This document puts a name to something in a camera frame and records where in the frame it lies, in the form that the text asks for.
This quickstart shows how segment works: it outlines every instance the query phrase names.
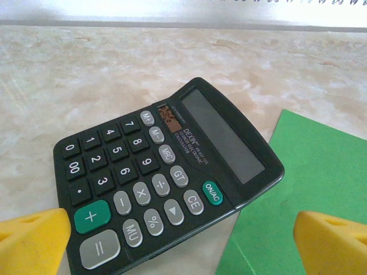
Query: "black calculator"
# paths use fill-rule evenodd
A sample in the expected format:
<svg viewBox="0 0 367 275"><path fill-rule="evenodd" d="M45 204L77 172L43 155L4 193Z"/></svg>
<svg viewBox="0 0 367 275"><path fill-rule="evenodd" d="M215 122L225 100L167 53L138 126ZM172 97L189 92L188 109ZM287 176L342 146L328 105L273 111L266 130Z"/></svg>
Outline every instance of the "black calculator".
<svg viewBox="0 0 367 275"><path fill-rule="evenodd" d="M202 78L66 137L53 156L75 275L122 274L241 210L284 174L254 126Z"/></svg>

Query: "marble surface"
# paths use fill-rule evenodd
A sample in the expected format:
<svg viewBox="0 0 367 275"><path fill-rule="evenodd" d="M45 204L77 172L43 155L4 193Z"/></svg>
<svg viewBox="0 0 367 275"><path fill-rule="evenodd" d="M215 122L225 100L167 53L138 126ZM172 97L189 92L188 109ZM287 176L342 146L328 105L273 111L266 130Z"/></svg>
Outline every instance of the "marble surface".
<svg viewBox="0 0 367 275"><path fill-rule="evenodd" d="M367 34L1 26L0 221L58 206L52 149L61 138L196 76L266 140L283 108L367 139L366 64ZM213 274L235 220L126 274Z"/></svg>

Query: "yellow foam block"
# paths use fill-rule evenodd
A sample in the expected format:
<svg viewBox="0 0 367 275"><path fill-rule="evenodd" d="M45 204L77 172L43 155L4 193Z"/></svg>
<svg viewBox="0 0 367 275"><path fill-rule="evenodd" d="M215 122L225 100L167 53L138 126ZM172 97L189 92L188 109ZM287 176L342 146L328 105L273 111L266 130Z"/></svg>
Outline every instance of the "yellow foam block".
<svg viewBox="0 0 367 275"><path fill-rule="evenodd" d="M367 225L302 211L293 234L308 275L367 274Z"/></svg>
<svg viewBox="0 0 367 275"><path fill-rule="evenodd" d="M0 274L56 274L70 233L64 209L0 222Z"/></svg>

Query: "green sheet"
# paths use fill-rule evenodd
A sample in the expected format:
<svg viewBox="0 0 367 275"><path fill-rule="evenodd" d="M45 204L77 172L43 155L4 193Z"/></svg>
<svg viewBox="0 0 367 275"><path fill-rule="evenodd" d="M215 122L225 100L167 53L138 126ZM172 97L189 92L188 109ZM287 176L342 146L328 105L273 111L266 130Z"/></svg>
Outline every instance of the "green sheet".
<svg viewBox="0 0 367 275"><path fill-rule="evenodd" d="M367 141L284 110L270 142L284 179L244 208L217 275L305 274L292 231L312 210L367 224Z"/></svg>

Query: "percent button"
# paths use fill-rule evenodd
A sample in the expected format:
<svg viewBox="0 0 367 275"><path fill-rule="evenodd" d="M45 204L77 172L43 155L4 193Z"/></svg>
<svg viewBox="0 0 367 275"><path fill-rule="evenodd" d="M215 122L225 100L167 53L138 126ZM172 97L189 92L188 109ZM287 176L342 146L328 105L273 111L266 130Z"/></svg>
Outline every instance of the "percent button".
<svg viewBox="0 0 367 275"><path fill-rule="evenodd" d="M163 232L163 222L156 209L148 209L144 213L145 225L152 236L159 236Z"/></svg>

